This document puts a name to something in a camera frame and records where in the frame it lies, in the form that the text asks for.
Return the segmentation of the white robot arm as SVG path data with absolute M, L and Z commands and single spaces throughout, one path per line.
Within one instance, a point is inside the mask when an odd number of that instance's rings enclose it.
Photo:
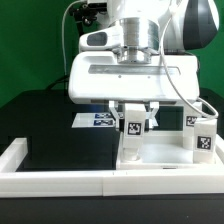
M 100 29 L 79 39 L 68 93 L 75 103 L 188 106 L 200 114 L 198 60 L 216 36 L 213 0 L 88 0 Z

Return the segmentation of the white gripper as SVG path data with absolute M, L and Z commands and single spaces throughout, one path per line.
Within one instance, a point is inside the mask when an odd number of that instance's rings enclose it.
M 199 96 L 198 62 L 195 56 L 166 55 L 167 67 L 161 56 L 152 56 L 150 64 L 121 64 L 110 51 L 82 52 L 72 64 L 68 93 L 75 103 L 109 102 L 109 111 L 117 131 L 124 130 L 118 102 L 178 102 L 179 93 L 194 102 Z M 158 102 L 146 106 L 146 129 L 158 125 Z

